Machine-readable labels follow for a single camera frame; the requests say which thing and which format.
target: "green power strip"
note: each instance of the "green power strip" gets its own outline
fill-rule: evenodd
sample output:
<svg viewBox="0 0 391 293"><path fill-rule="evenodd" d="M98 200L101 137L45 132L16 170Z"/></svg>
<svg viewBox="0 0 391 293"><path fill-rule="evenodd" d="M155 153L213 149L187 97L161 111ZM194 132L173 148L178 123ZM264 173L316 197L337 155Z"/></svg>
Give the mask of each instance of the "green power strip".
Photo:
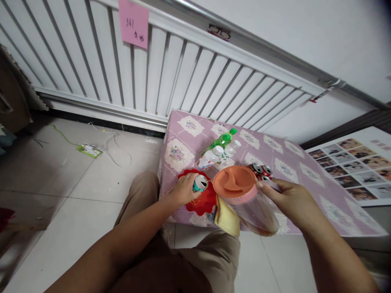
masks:
<svg viewBox="0 0 391 293"><path fill-rule="evenodd" d="M89 155L90 157L92 157L94 159L96 159L97 157L99 157L103 153L102 151L100 151L98 149L94 149L92 147L86 147L84 144L79 146L77 148L77 150L79 152L86 154L86 155Z"/></svg>

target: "soda can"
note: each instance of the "soda can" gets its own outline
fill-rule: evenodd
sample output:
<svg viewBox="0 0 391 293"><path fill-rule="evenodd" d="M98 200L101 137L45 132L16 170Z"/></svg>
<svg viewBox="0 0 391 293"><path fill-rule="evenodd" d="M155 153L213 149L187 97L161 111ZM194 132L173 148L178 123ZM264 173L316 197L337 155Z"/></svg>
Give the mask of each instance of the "soda can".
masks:
<svg viewBox="0 0 391 293"><path fill-rule="evenodd" d="M266 175L261 175L261 179L260 180L270 180L270 178L267 177Z"/></svg>
<svg viewBox="0 0 391 293"><path fill-rule="evenodd" d="M262 172L263 172L262 167L260 165L258 165L257 163L252 163L246 167L249 168L255 174L255 176L258 176L258 175L262 174Z"/></svg>
<svg viewBox="0 0 391 293"><path fill-rule="evenodd" d="M193 192L196 191L202 192L208 188L208 185L209 185L208 179L206 179L205 176L198 175L193 183Z"/></svg>
<svg viewBox="0 0 391 293"><path fill-rule="evenodd" d="M262 174L270 177L273 174L272 169L268 165L262 165Z"/></svg>

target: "left hand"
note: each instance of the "left hand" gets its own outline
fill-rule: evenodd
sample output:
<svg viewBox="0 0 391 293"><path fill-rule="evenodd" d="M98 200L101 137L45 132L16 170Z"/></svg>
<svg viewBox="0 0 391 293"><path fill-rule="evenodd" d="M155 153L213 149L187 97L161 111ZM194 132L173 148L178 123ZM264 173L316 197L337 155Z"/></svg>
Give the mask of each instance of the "left hand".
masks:
<svg viewBox="0 0 391 293"><path fill-rule="evenodd" d="M174 189L167 195L178 206L185 205L201 195L201 192L193 192L193 183L198 173L189 173L179 178Z"/></svg>

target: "white radiator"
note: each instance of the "white radiator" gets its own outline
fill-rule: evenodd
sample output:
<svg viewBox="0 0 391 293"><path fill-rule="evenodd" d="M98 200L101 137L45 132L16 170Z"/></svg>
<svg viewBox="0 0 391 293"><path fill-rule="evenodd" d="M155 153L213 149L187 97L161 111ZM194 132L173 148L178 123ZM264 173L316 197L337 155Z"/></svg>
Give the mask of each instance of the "white radiator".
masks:
<svg viewBox="0 0 391 293"><path fill-rule="evenodd" d="M170 111L262 132L323 89L149 9L148 50L122 42L115 0L0 0L0 42L38 92L166 125Z"/></svg>

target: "photo print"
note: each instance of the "photo print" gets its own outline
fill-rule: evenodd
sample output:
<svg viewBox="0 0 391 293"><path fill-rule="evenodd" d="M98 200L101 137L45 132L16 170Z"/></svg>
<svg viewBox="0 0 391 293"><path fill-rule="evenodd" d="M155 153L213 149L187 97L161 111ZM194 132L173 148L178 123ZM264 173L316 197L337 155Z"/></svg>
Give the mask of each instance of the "photo print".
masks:
<svg viewBox="0 0 391 293"><path fill-rule="evenodd" d="M356 149L351 149L348 152L351 153L353 156L355 156L357 159L360 159L362 157L368 157L371 155L376 155L376 153L373 150L371 150L369 147L366 146L361 146Z"/></svg>
<svg viewBox="0 0 391 293"><path fill-rule="evenodd" d="M326 146L322 150L328 155L332 155L333 153L339 153L343 151L343 149L336 144Z"/></svg>
<svg viewBox="0 0 391 293"><path fill-rule="evenodd" d="M349 162L342 165L342 167L350 174L369 170L369 168L359 161Z"/></svg>
<svg viewBox="0 0 391 293"><path fill-rule="evenodd" d="M347 175L347 172L344 169L342 169L340 166L329 167L329 168L326 168L325 170L332 177L339 177L339 176Z"/></svg>
<svg viewBox="0 0 391 293"><path fill-rule="evenodd" d="M374 184L374 183L384 183L385 180L373 171L363 172L354 174L358 181L362 182L363 185Z"/></svg>
<svg viewBox="0 0 391 293"><path fill-rule="evenodd" d="M321 157L327 156L327 154L325 154L322 150L315 150L315 151L309 152L309 154L314 159L319 159Z"/></svg>
<svg viewBox="0 0 391 293"><path fill-rule="evenodd" d="M335 178L335 180L342 185L342 187L349 188L349 187L355 187L360 186L361 184L354 179L352 176L344 176L344 177L338 177Z"/></svg>
<svg viewBox="0 0 391 293"><path fill-rule="evenodd" d="M377 198L391 198L391 184L367 186L367 189Z"/></svg>
<svg viewBox="0 0 391 293"><path fill-rule="evenodd" d="M331 155L330 157L340 164L354 160L354 157L347 152Z"/></svg>
<svg viewBox="0 0 391 293"><path fill-rule="evenodd" d="M382 156L373 156L361 159L361 161L371 169L391 167L391 162Z"/></svg>
<svg viewBox="0 0 391 293"><path fill-rule="evenodd" d="M352 188L347 189L347 192L349 192L356 200L371 200L371 199L377 199L373 194L371 194L366 188L359 187L359 188Z"/></svg>
<svg viewBox="0 0 391 293"><path fill-rule="evenodd" d="M376 170L376 173L379 173L383 178L391 181L391 168Z"/></svg>
<svg viewBox="0 0 391 293"><path fill-rule="evenodd" d="M361 143L359 143L357 140L355 140L354 138L348 138L344 141L341 141L341 142L338 142L337 143L341 148L345 149L345 150L348 150L348 149L352 149L354 147L359 147L359 146L362 146Z"/></svg>
<svg viewBox="0 0 391 293"><path fill-rule="evenodd" d="M319 160L316 160L318 162L319 165L321 165L323 168L325 167L330 167L330 166L333 166L333 165L336 165L336 162L333 161L332 158L330 157L325 157L325 158L322 158L322 159L319 159Z"/></svg>

